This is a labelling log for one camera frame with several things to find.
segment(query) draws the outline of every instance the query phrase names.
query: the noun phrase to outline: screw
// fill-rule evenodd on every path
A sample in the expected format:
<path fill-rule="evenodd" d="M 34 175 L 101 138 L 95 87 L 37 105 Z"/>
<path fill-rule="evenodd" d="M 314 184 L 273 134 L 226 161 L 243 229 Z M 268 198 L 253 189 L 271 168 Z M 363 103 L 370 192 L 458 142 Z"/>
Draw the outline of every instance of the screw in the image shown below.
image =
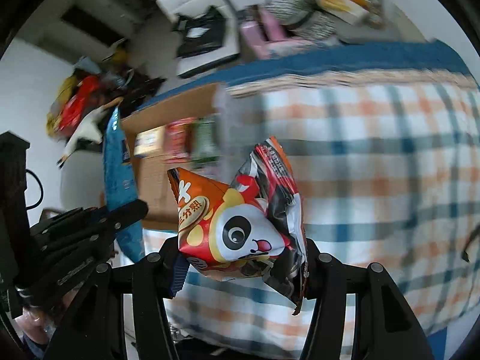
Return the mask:
<path fill-rule="evenodd" d="M 160 259 L 160 254 L 158 254 L 156 251 L 153 253 L 150 253 L 147 256 L 147 260 L 150 261 L 151 263 L 156 263 Z"/>
<path fill-rule="evenodd" d="M 109 265 L 106 262 L 103 262 L 102 264 L 97 265 L 97 272 L 99 274 L 102 274 L 106 272 L 108 268 L 109 268 Z"/>
<path fill-rule="evenodd" d="M 383 271 L 382 264 L 378 264 L 377 262 L 372 263 L 370 268 L 371 268 L 372 271 L 374 271 L 376 273 L 380 273 L 381 271 Z"/>
<path fill-rule="evenodd" d="M 318 259 L 323 263 L 329 263 L 330 261 L 332 261 L 332 256 L 328 253 L 320 253 Z"/>

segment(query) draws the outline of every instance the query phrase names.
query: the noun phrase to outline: blue snack bag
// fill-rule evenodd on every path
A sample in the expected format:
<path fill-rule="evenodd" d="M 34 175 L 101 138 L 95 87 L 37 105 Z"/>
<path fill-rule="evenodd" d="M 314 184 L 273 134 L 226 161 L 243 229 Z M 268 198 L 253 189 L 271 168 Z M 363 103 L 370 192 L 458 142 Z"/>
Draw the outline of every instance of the blue snack bag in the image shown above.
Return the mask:
<path fill-rule="evenodd" d="M 105 131 L 103 171 L 106 207 L 109 211 L 138 199 L 134 170 L 130 162 L 125 133 L 120 126 L 118 107 L 115 108 Z M 134 263 L 145 256 L 141 222 L 118 232 L 117 242 L 121 251 Z"/>

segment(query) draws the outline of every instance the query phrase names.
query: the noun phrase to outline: orange package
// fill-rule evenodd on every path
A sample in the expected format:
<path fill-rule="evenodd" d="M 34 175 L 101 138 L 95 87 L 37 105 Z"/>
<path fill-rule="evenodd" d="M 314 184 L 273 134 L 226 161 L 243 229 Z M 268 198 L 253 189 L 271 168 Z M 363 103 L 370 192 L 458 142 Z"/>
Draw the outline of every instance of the orange package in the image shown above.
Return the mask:
<path fill-rule="evenodd" d="M 302 304 L 306 245 L 302 200 L 277 140 L 255 146 L 230 185 L 168 171 L 178 202 L 178 250 L 215 280 L 262 280 Z"/>
<path fill-rule="evenodd" d="M 228 184 L 183 168 L 169 169 L 167 174 L 178 204 L 178 232 L 191 230 L 229 189 Z"/>

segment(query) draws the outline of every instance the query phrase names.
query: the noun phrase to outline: black bag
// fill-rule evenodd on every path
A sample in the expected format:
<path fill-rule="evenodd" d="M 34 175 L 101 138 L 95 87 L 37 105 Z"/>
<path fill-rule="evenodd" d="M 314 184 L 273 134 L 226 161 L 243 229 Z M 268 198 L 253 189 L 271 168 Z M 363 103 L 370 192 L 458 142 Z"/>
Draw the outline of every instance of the black bag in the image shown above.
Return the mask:
<path fill-rule="evenodd" d="M 182 35 L 182 44 L 177 49 L 177 57 L 198 56 L 223 46 L 226 19 L 221 12 L 210 6 L 200 17 L 178 15 L 173 31 Z"/>

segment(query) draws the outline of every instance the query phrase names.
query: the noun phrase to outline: plastic bag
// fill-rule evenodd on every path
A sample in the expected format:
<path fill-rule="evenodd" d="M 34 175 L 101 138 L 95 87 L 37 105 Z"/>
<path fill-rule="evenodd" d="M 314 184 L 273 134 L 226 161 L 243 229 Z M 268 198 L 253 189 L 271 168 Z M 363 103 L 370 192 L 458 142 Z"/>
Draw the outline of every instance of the plastic bag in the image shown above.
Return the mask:
<path fill-rule="evenodd" d="M 63 107 L 72 97 L 72 93 L 79 83 L 75 75 L 64 79 L 61 86 L 58 88 L 57 98 L 52 103 L 49 113 L 46 115 L 46 132 L 51 138 L 58 137 L 58 129 L 62 121 L 61 112 Z"/>
<path fill-rule="evenodd" d="M 177 57 L 198 56 L 223 46 L 226 19 L 216 7 L 210 6 L 200 17 L 179 15 L 173 30 L 182 34 Z"/>
<path fill-rule="evenodd" d="M 190 264 L 216 280 L 261 276 L 297 314 L 307 271 L 302 202 L 277 140 L 256 145 L 229 186 L 181 168 L 168 173 L 179 208 L 178 249 Z"/>
<path fill-rule="evenodd" d="M 119 123 L 117 107 L 106 128 L 103 145 L 105 200 L 109 211 L 138 199 L 125 133 Z M 141 222 L 118 232 L 117 242 L 121 251 L 134 263 L 145 257 Z"/>
<path fill-rule="evenodd" d="M 169 123 L 165 130 L 165 162 L 188 162 L 191 151 L 191 125 L 194 117 Z"/>
<path fill-rule="evenodd" d="M 204 117 L 195 123 L 191 160 L 197 164 L 217 161 L 220 156 L 215 139 L 215 118 Z"/>
<path fill-rule="evenodd" d="M 101 104 L 91 104 L 89 97 L 100 89 L 100 82 L 96 76 L 88 76 L 80 83 L 78 92 L 65 104 L 61 111 L 59 132 L 64 137 L 71 137 L 83 117 Z"/>

